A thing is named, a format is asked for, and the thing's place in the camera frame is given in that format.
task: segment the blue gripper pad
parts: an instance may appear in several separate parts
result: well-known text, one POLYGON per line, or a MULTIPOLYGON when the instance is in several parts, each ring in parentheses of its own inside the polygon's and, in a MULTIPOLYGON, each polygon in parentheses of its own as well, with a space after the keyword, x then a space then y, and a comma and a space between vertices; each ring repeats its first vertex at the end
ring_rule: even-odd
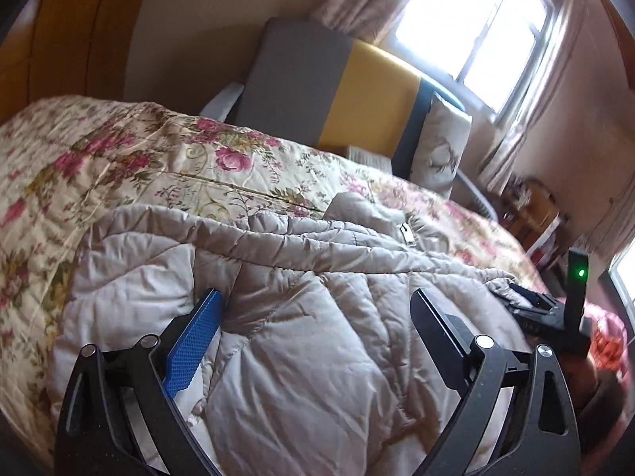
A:
POLYGON ((224 307, 222 295, 210 289, 167 355, 163 386, 171 399, 174 399, 179 390, 190 386, 194 373, 220 326, 224 307))

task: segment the headboard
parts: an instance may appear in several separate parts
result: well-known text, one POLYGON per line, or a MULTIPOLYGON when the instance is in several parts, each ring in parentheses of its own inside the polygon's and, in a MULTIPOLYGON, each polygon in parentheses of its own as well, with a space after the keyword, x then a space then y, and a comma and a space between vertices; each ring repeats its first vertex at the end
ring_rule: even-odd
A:
POLYGON ((325 150, 353 144, 393 159, 408 179, 438 82, 315 21, 272 18, 233 122, 325 150))

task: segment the bedspread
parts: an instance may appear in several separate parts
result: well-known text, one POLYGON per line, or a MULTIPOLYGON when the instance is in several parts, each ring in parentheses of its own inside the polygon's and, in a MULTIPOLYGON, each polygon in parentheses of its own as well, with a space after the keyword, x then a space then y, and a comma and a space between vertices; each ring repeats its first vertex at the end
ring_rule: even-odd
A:
POLYGON ((66 96, 31 104, 0 127, 2 413, 52 464, 48 353, 75 248, 109 209, 139 202, 224 222, 265 209, 319 218, 347 191, 427 214, 450 236, 450 255, 544 290, 502 227, 373 168, 155 103, 66 96))

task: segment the floral bedspread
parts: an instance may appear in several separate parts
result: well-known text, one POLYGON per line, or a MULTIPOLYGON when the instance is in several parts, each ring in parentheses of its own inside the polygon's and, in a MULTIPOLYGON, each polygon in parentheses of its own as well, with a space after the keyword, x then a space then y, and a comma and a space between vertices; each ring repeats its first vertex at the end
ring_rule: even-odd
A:
POLYGON ((373 168, 252 129, 154 103, 78 96, 31 104, 0 127, 0 409, 52 464, 44 377, 75 247, 109 209, 132 202, 219 221, 261 210, 320 218, 339 192, 426 213, 451 254, 542 283, 498 225, 373 168))

